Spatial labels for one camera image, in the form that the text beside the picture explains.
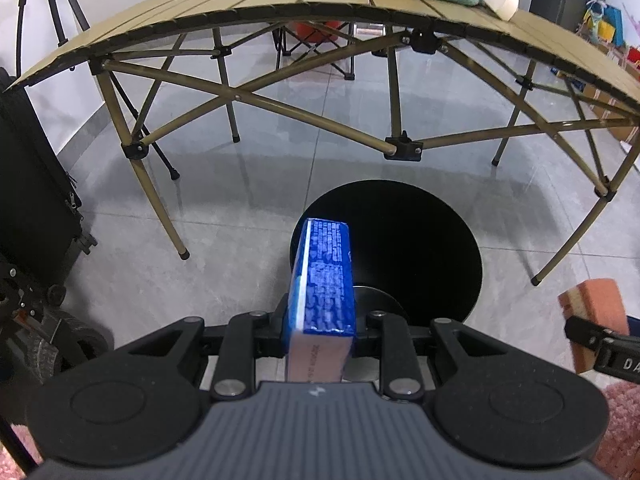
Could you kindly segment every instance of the orange sponge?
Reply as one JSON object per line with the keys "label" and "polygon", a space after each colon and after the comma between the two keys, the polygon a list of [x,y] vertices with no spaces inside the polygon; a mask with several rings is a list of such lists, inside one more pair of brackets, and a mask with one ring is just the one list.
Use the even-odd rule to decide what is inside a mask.
{"label": "orange sponge", "polygon": [[[610,328],[614,332],[629,335],[625,307],[615,280],[597,278],[587,280],[558,296],[564,310],[564,318],[578,316]],[[581,374],[593,368],[595,354],[577,343],[571,343],[575,372]]]}

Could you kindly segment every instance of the black cylinder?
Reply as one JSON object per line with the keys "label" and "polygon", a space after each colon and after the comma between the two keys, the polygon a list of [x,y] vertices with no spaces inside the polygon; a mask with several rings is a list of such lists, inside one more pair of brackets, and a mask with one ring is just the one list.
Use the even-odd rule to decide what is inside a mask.
{"label": "black cylinder", "polygon": [[306,209],[293,231],[292,267],[306,218],[349,226],[354,285],[392,296],[411,325],[427,326],[435,317],[464,321],[478,300],[478,244],[463,219],[423,189],[363,180],[325,193]]}

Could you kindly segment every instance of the small blue package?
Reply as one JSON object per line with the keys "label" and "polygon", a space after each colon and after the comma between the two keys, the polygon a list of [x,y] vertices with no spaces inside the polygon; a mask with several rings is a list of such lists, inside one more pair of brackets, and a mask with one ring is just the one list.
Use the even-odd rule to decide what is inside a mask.
{"label": "small blue package", "polygon": [[287,381],[340,381],[355,336],[349,228],[308,218],[302,226],[285,324]]}

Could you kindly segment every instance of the pink fluffy carpet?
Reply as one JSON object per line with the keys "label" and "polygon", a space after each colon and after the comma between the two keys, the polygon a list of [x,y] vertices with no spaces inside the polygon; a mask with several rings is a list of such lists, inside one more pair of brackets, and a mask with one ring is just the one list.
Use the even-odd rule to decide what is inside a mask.
{"label": "pink fluffy carpet", "polygon": [[[610,422],[596,465],[616,480],[640,480],[640,385],[622,381],[604,390]],[[38,463],[42,461],[25,426],[14,431]],[[0,480],[19,480],[24,474],[5,449],[0,452]]]}

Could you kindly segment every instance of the white stripe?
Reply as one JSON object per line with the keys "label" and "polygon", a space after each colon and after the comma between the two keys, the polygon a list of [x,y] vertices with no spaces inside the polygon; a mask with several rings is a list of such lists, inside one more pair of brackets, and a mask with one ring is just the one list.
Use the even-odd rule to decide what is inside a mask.
{"label": "white stripe", "polygon": [[305,329],[306,306],[306,280],[309,270],[309,245],[311,244],[311,220],[306,223],[305,244],[302,247],[302,273],[300,275],[300,290],[298,291],[298,304],[296,305],[296,330],[302,332]]}

